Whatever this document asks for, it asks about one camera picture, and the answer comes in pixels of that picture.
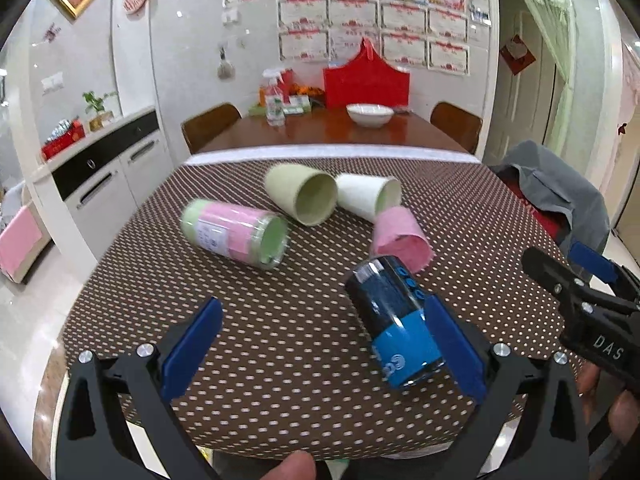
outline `blue cylindrical package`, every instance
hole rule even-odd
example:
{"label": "blue cylindrical package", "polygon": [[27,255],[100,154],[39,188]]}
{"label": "blue cylindrical package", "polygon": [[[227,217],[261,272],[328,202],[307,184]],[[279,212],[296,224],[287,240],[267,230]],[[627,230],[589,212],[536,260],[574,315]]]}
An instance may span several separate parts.
{"label": "blue cylindrical package", "polygon": [[392,387],[411,386],[444,364],[424,322],[426,295],[399,258],[377,256],[362,262],[344,288]]}

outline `blue gripper pad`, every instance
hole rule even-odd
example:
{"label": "blue gripper pad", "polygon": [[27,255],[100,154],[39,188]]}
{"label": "blue gripper pad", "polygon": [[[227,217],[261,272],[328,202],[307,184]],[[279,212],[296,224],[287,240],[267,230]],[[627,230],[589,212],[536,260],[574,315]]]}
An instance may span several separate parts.
{"label": "blue gripper pad", "polygon": [[618,279],[618,274],[613,264],[583,243],[574,243],[571,246],[571,250],[569,250],[568,257],[574,264],[580,265],[603,282],[609,283],[609,285],[615,283]]}
{"label": "blue gripper pad", "polygon": [[481,404],[486,397],[484,364],[437,296],[425,300],[424,319],[460,390]]}
{"label": "blue gripper pad", "polygon": [[166,402],[183,396],[187,391],[198,366],[222,328],[222,317],[222,304],[211,298],[201,307],[196,319],[164,360],[160,395]]}

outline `white cup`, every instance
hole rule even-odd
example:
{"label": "white cup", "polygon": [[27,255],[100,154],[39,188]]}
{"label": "white cup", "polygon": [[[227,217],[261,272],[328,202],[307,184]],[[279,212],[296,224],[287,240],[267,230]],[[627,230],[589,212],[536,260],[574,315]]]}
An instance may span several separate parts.
{"label": "white cup", "polygon": [[402,185],[394,176],[341,173],[335,178],[335,183],[338,186],[338,205],[369,222],[402,201]]}

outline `silver screw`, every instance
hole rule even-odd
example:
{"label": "silver screw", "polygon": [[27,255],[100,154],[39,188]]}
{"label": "silver screw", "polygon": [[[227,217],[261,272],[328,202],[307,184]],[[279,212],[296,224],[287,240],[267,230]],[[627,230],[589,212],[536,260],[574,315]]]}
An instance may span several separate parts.
{"label": "silver screw", "polygon": [[154,352],[154,346],[151,343],[142,343],[137,349],[136,354],[139,357],[149,357]]}
{"label": "silver screw", "polygon": [[569,359],[564,352],[556,352],[554,354],[554,361],[559,365],[565,365],[569,362]]}
{"label": "silver screw", "polygon": [[511,353],[511,348],[505,343],[496,343],[494,345],[494,354],[498,357],[507,357]]}
{"label": "silver screw", "polygon": [[94,353],[90,350],[84,350],[80,352],[78,356],[78,361],[80,361],[83,365],[87,364],[91,359],[94,358]]}

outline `bowl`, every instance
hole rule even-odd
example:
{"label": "bowl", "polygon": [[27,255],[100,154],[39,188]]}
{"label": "bowl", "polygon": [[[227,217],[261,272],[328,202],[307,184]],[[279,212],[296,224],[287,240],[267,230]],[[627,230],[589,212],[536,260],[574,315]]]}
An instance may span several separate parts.
{"label": "bowl", "polygon": [[394,111],[383,105],[348,105],[347,113],[356,124],[365,128],[380,128],[394,116]]}

